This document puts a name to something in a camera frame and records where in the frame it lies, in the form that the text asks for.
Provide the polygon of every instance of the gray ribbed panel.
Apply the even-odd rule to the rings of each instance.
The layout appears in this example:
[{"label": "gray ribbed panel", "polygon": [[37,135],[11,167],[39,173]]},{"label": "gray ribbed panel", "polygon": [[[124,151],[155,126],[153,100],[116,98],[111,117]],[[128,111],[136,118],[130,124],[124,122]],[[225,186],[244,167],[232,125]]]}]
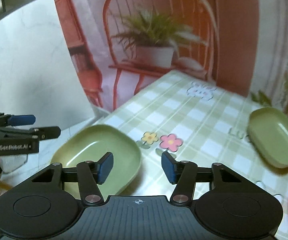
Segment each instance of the gray ribbed panel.
[{"label": "gray ribbed panel", "polygon": [[188,208],[165,197],[113,196],[85,209],[79,221],[52,240],[220,240],[203,228]]}]

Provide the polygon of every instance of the crosshair symbol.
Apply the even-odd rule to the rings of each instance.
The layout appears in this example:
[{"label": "crosshair symbol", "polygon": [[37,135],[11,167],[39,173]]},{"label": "crosshair symbol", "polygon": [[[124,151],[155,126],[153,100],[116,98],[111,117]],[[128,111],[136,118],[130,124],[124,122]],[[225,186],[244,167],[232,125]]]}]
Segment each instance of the crosshair symbol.
[{"label": "crosshair symbol", "polygon": [[143,201],[143,200],[141,200],[141,199],[137,199],[137,200],[135,200],[135,201],[133,201],[133,202],[135,202],[136,204],[142,204],[143,202],[145,202],[145,201]]}]

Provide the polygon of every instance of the green tray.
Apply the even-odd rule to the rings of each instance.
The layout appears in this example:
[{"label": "green tray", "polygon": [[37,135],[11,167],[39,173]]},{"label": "green tray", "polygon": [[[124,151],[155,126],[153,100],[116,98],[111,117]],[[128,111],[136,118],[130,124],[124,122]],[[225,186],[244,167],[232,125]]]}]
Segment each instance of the green tray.
[{"label": "green tray", "polygon": [[[114,165],[105,183],[98,185],[104,199],[118,195],[135,178],[141,164],[141,152],[136,143],[108,125],[94,125],[77,133],[54,154],[51,163],[75,167],[83,161],[98,161],[106,152],[112,152]],[[65,191],[80,199],[77,183],[65,183]]]},{"label": "green tray", "polygon": [[276,168],[288,167],[288,117],[271,107],[250,114],[247,128],[251,142]]}]

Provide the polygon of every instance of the blue fingertip pad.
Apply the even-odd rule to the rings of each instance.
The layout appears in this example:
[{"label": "blue fingertip pad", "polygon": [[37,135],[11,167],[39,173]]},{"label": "blue fingertip pad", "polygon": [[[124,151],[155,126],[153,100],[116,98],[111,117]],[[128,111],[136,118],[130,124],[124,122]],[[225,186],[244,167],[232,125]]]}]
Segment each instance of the blue fingertip pad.
[{"label": "blue fingertip pad", "polygon": [[161,163],[168,181],[171,184],[176,184],[176,174],[174,171],[174,164],[168,159],[165,153],[162,153]]},{"label": "blue fingertip pad", "polygon": [[20,125],[31,125],[35,123],[34,115],[13,115],[8,119],[8,125],[20,126]]},{"label": "blue fingertip pad", "polygon": [[100,170],[98,172],[97,184],[103,184],[107,179],[111,169],[113,168],[114,158],[111,153],[105,161],[100,165]]}]

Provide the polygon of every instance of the metal screw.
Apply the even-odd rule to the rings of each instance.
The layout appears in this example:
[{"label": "metal screw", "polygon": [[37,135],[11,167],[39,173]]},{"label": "metal screw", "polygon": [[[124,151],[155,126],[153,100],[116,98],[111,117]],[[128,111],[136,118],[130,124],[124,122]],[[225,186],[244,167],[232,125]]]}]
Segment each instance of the metal screw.
[{"label": "metal screw", "polygon": [[85,200],[89,203],[96,203],[101,200],[101,197],[98,195],[88,195],[85,197]]},{"label": "metal screw", "polygon": [[188,196],[182,195],[182,194],[175,195],[173,197],[173,200],[177,203],[184,203],[184,202],[188,201]]}]

